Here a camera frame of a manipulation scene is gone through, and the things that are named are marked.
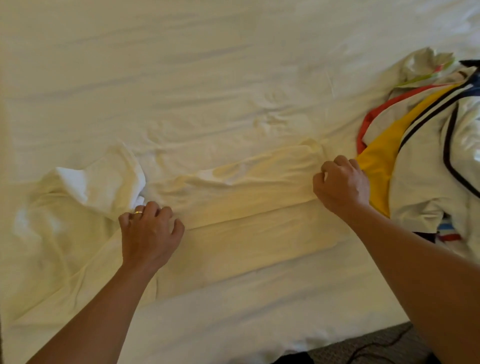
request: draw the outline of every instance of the person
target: person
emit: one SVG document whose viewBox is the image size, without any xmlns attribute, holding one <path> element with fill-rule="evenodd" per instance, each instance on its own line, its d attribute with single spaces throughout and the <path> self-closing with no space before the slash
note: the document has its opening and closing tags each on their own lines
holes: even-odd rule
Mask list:
<svg viewBox="0 0 480 364">
<path fill-rule="evenodd" d="M 480 361 L 480 267 L 395 225 L 369 204 L 353 159 L 338 156 L 313 177 L 318 199 L 358 235 L 413 325 L 443 364 Z M 155 202 L 119 217 L 123 264 L 28 363 L 116 363 L 133 313 L 153 275 L 177 249 L 185 227 Z"/>
</svg>

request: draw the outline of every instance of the white bed sheet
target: white bed sheet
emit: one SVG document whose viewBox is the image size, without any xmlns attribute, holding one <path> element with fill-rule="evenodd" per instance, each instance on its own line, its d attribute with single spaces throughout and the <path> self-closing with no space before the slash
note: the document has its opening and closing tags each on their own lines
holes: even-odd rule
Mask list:
<svg viewBox="0 0 480 364">
<path fill-rule="evenodd" d="M 480 56 L 473 0 L 0 7 L 11 182 L 82 168 L 118 139 L 151 181 L 305 135 L 353 156 L 361 118 L 395 84 L 397 61 L 425 46 Z M 405 320 L 352 239 L 138 310 L 120 362 L 267 363 Z M 6 363 L 21 363 L 58 327 L 2 330 Z"/>
</svg>

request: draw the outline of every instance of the forearm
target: forearm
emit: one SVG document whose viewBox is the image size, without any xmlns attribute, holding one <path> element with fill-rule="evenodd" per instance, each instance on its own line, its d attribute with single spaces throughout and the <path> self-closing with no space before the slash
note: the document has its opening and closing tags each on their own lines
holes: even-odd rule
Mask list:
<svg viewBox="0 0 480 364">
<path fill-rule="evenodd" d="M 151 273 L 122 267 L 28 364 L 116 363 Z"/>
<path fill-rule="evenodd" d="M 480 357 L 480 267 L 406 231 L 371 207 L 344 216 L 442 363 Z"/>
</svg>

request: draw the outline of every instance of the pile of clothes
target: pile of clothes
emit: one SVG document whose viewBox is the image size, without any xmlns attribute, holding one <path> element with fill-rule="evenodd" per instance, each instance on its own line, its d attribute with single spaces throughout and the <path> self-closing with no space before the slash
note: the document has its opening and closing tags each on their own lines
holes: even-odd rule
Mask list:
<svg viewBox="0 0 480 364">
<path fill-rule="evenodd" d="M 408 56 L 402 83 L 370 111 L 357 160 L 371 204 L 398 225 L 480 257 L 480 61 L 431 48 Z"/>
</svg>

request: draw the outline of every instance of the person's right arm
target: person's right arm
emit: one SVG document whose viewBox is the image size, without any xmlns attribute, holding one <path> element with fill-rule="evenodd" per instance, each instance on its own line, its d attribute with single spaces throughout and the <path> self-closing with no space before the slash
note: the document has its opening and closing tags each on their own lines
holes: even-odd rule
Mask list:
<svg viewBox="0 0 480 364">
<path fill-rule="evenodd" d="M 480 266 L 409 232 L 374 210 L 358 163 L 344 156 L 313 178 L 321 202 L 362 240 L 443 364 L 480 362 Z"/>
</svg>

